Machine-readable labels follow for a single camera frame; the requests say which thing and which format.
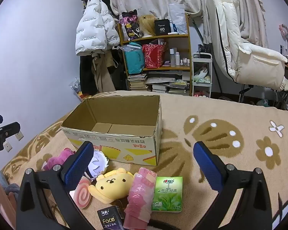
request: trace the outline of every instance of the yellow plush toy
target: yellow plush toy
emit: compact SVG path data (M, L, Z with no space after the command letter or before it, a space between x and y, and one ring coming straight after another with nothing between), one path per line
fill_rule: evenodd
M110 204L129 194L133 179L133 174L123 168L119 168L104 175L99 175L96 178L96 186L90 185L88 191L104 204Z

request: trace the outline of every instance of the white flower pattern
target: white flower pattern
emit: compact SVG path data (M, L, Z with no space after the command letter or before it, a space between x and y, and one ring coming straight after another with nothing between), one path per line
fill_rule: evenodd
M285 127L283 125L276 126L276 124L272 120L270 121L270 124L273 126L273 127L269 127L270 131L272 132L276 131L280 137L283 137L281 130L284 129Z

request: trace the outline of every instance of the open cardboard box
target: open cardboard box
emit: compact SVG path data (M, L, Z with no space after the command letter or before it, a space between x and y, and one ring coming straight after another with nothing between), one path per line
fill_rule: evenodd
M77 148L90 141L109 160L156 166L162 131L161 99L158 95L87 98L61 128Z

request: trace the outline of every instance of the bed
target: bed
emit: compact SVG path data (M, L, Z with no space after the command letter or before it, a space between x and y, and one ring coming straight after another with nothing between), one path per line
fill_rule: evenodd
M135 94L152 95L150 92L116 91L96 97ZM159 163L147 168L159 176L183 176L183 209L179 214L152 213L151 218L170 224L173 229L191 230L208 210L217 192L211 190L192 155L194 143L203 141L225 164L231 163L240 170L252 171L256 167L263 170L271 198L273 229L277 225L279 229L280 220L288 220L288 112L201 97L171 94L160 94L160 97L163 130ZM66 147L77 150L60 130L67 116L32 139L3 168L10 183L20 185L28 167L40 170L45 161L58 156ZM132 173L140 167L115 161L109 164L109 169L123 167ZM230 221L239 195L236 194L222 225ZM58 221L66 224L57 205L50 203ZM97 210L106 206L92 198L89 206L82 210L97 230L102 229Z

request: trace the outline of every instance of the green tissue pack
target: green tissue pack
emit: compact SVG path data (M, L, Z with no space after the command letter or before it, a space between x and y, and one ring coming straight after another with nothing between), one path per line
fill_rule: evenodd
M152 211L180 213L182 176L157 177Z

